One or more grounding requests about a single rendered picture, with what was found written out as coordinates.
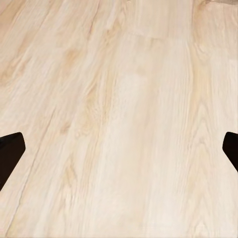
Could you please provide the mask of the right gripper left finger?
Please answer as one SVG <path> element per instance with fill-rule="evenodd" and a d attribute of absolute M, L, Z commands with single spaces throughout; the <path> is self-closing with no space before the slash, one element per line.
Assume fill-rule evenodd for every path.
<path fill-rule="evenodd" d="M 25 150 L 25 141 L 21 132 L 0 137 L 0 191 Z"/>

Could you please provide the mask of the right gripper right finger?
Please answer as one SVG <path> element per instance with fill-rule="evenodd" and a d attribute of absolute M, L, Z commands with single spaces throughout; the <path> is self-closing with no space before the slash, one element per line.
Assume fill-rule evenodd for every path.
<path fill-rule="evenodd" d="M 238 172 L 238 134 L 227 132 L 222 149 Z"/>

